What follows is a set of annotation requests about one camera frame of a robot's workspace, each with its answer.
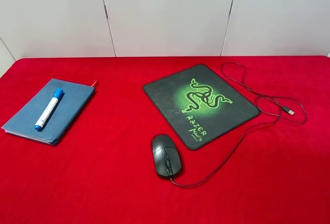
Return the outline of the black green Razer mouse pad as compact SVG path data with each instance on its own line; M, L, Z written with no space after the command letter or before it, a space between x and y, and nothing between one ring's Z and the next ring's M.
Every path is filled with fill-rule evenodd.
M204 64L146 84L143 90L190 150L260 114L252 102Z

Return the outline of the blue notebook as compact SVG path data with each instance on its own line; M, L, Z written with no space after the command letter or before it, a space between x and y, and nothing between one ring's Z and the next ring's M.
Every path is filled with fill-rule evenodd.
M52 78L2 129L11 135L55 145L95 91Z

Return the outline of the black computer mouse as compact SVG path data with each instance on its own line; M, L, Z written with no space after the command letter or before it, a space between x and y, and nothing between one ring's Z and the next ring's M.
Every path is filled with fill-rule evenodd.
M155 170L160 177L172 178L180 172L179 152L168 135L160 134L152 139L152 154Z

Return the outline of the red velvet table cloth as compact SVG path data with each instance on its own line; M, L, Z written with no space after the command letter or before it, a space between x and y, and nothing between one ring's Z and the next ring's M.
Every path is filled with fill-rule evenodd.
M18 60L1 223L329 223L329 58Z

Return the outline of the blue and white marker pen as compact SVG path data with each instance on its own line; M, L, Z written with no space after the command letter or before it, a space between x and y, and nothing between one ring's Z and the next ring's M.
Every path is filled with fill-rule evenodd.
M37 122L34 125L34 129L37 131L41 131L46 123L48 122L51 114L53 113L54 109L56 108L58 102L61 100L61 98L64 95L64 91L62 88L57 88L53 97L51 98L50 102L48 103L47 107L37 120Z

